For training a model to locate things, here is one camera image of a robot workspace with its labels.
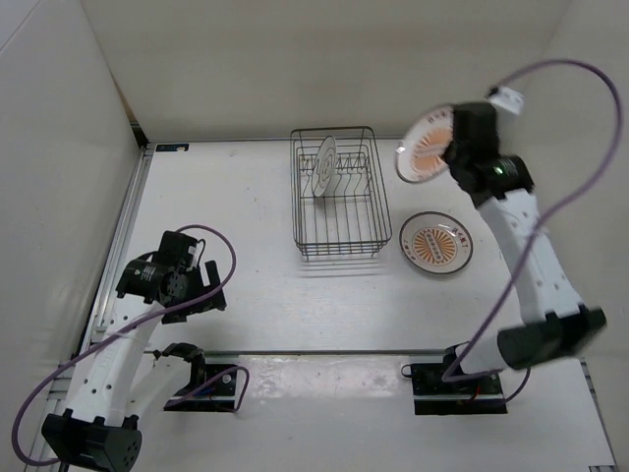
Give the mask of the grey wire dish rack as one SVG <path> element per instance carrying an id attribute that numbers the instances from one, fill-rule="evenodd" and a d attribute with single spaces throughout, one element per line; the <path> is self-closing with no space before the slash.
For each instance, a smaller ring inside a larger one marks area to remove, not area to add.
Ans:
<path id="1" fill-rule="evenodd" d="M 320 198 L 312 192 L 317 151 L 336 140 L 335 171 Z M 306 261 L 373 257 L 392 237 L 374 130 L 369 126 L 298 128 L 290 133 L 292 236 Z"/>

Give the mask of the white plate grey pattern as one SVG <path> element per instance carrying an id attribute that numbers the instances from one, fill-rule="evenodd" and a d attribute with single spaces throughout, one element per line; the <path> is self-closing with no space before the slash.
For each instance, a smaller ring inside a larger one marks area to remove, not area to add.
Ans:
<path id="1" fill-rule="evenodd" d="M 321 143 L 315 160 L 312 192 L 316 198 L 324 195 L 335 171 L 336 140 L 327 136 Z"/>

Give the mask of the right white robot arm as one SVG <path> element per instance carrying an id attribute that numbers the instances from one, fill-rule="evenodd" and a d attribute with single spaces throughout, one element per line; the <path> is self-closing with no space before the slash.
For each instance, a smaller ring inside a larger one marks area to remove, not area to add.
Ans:
<path id="1" fill-rule="evenodd" d="M 479 330 L 451 347 L 441 380 L 462 393 L 477 379 L 575 358 L 604 330 L 601 308 L 589 308 L 574 289 L 543 231 L 535 184 L 523 159 L 500 152 L 498 112 L 489 102 L 452 107 L 452 139 L 443 159 L 471 198 L 507 264 L 510 279 L 490 310 L 495 317 L 511 292 L 521 324 L 492 336 Z"/>

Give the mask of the orange patterned plate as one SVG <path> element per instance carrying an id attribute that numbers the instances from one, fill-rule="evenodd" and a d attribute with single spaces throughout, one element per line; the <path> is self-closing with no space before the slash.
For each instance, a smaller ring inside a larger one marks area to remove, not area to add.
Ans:
<path id="1" fill-rule="evenodd" d="M 395 150 L 395 170 L 409 184 L 426 183 L 447 168 L 442 155 L 452 140 L 452 105 L 424 112 Z"/>
<path id="2" fill-rule="evenodd" d="M 398 241 L 405 259 L 431 275 L 451 275 L 464 269 L 474 254 L 468 229 L 439 211 L 422 211 L 402 224 Z"/>

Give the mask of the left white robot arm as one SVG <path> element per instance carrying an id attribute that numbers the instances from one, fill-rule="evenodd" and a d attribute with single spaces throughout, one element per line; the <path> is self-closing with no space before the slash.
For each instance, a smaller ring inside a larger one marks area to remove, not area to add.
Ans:
<path id="1" fill-rule="evenodd" d="M 226 307 L 224 281 L 214 261 L 202 263 L 204 243 L 182 227 L 166 231 L 157 250 L 131 260 L 115 288 L 131 307 L 115 315 L 92 364 L 61 414 L 48 415 L 41 433 L 60 462 L 91 471 L 129 471 L 137 462 L 141 426 L 175 399 L 204 389 L 201 348 L 172 343 L 157 352 L 153 371 L 136 383 L 138 367 L 159 324 Z"/>

